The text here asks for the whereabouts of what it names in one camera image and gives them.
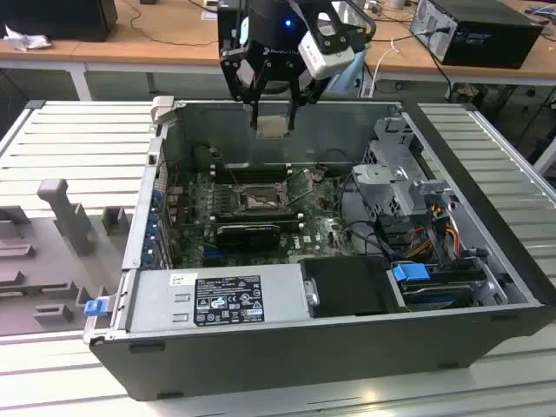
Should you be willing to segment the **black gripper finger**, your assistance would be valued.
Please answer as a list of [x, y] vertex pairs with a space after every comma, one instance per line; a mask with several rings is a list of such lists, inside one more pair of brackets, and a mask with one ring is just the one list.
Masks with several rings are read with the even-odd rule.
[[[249, 85], [244, 84], [238, 76], [243, 61], [253, 70]], [[259, 101], [267, 84], [267, 60], [262, 58], [261, 49], [240, 47], [222, 50], [220, 64], [230, 95], [236, 102], [251, 106], [250, 127], [257, 129]]]
[[300, 73], [292, 63], [287, 63], [287, 68], [289, 90], [291, 93], [288, 111], [288, 130], [293, 130], [295, 128], [297, 110], [306, 104], [315, 104], [320, 100], [321, 95], [326, 89], [326, 80], [311, 78], [305, 89], [301, 89], [299, 84]]

